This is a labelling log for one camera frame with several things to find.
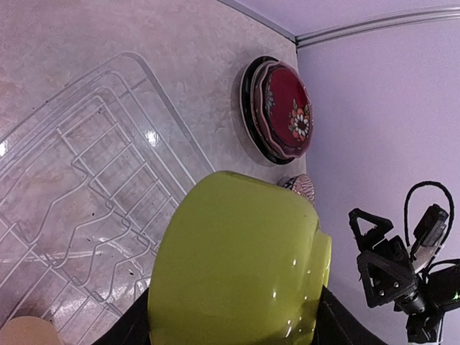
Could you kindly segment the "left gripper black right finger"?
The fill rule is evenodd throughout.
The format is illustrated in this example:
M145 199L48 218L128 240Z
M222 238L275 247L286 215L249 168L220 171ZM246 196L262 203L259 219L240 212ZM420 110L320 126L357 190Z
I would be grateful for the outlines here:
M312 345L387 345L365 328L325 286L319 300Z

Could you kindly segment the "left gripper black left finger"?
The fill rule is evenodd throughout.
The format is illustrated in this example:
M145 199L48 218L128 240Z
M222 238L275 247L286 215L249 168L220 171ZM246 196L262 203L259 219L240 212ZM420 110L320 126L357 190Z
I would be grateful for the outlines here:
M150 345L146 289L123 316L93 345Z

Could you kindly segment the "blue white patterned bowl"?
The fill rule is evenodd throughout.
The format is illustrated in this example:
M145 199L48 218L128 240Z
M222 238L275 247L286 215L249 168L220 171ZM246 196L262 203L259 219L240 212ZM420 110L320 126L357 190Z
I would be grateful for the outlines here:
M312 206L315 206L315 188L312 179L307 174L284 177L277 182L277 185L306 198Z

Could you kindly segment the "yellow mug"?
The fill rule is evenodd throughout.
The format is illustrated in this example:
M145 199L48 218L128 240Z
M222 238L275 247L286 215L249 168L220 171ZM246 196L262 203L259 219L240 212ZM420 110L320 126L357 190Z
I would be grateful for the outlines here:
M1 344L63 344L56 328L44 319L20 316L7 321L1 328Z

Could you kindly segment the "green bowl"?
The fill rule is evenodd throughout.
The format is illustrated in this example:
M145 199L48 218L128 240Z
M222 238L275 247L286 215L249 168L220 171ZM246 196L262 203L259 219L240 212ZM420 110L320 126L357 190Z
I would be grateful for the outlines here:
M148 294L153 344L311 344L331 237L311 203L214 172L175 210Z

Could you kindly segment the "pink speckled plate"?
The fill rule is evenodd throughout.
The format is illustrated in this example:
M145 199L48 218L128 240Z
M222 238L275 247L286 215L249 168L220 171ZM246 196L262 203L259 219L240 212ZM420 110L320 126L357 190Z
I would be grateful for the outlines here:
M256 75L255 75L256 81L253 82L253 85L252 85L252 95L253 95L252 105L254 109L253 119L255 120L257 131L259 135L261 136L265 147L269 150L270 153L272 153L276 157L283 158L283 159L287 159L287 158L298 159L300 157L286 157L282 154L280 147L271 140L269 128L268 128L267 122L265 121L265 105L264 105L265 97L264 97L264 90L263 90L262 83L267 74L267 68L270 67L271 65L274 65L275 63L276 62L265 62L256 69Z

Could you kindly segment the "small black plate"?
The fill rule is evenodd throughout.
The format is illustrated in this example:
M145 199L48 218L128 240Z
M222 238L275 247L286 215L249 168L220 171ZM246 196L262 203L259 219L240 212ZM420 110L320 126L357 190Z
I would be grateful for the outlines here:
M312 103L298 73L279 61L263 80L264 117L271 140L286 157L301 157L313 136Z

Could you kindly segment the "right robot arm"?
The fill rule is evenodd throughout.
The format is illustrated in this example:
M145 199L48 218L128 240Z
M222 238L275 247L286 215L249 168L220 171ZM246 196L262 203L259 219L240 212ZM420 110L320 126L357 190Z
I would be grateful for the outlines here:
M423 187L442 191L448 208L430 205L416 227L410 229L410 199ZM451 233L454 215L451 193L440 182L431 180L419 182L408 191L403 236L386 237L393 228L387 218L360 208L349 212L367 305L374 308L393 303L396 312L406 314L409 344L440 344L445 314L459 308L459 259L436 259Z

